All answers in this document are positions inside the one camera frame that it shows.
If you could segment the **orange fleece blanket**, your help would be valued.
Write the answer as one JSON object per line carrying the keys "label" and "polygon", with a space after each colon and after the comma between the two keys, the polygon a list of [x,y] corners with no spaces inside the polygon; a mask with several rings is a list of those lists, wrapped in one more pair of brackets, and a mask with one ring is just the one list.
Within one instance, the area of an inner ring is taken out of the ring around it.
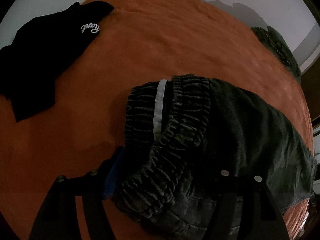
{"label": "orange fleece blanket", "polygon": [[58,78],[54,107],[16,122],[1,98],[1,212],[20,239],[57,176],[83,176],[123,144],[137,85],[189,73],[225,80],[283,112],[313,146],[299,83],[249,27],[200,0],[100,1],[115,10]]}

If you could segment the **black garment with white script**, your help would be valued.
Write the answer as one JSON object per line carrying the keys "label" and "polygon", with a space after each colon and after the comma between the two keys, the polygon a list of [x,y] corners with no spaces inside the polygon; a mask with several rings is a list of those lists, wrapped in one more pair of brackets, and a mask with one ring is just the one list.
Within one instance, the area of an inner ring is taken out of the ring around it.
{"label": "black garment with white script", "polygon": [[12,44],[1,48],[1,95],[16,122],[55,105],[55,81],[99,35],[99,23],[114,6],[75,2],[64,11],[33,18]]}

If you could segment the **dark green pants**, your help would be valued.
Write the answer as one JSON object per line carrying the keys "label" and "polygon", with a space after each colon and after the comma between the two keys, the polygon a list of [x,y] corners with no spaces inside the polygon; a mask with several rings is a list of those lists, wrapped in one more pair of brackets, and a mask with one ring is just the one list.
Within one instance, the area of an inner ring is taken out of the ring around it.
{"label": "dark green pants", "polygon": [[263,170],[281,215],[313,193],[317,162],[260,96],[192,74],[134,87],[116,207],[162,239],[220,239],[221,170]]}

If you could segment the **dark patterned garment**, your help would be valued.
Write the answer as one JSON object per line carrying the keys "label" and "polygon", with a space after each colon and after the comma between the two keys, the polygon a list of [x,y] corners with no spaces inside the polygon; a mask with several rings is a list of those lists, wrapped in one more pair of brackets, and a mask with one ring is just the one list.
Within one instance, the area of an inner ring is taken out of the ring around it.
{"label": "dark patterned garment", "polygon": [[271,51],[271,53],[293,75],[297,82],[301,84],[301,70],[292,51],[281,34],[269,25],[267,26],[267,29],[252,27],[251,30],[256,35],[260,43]]}

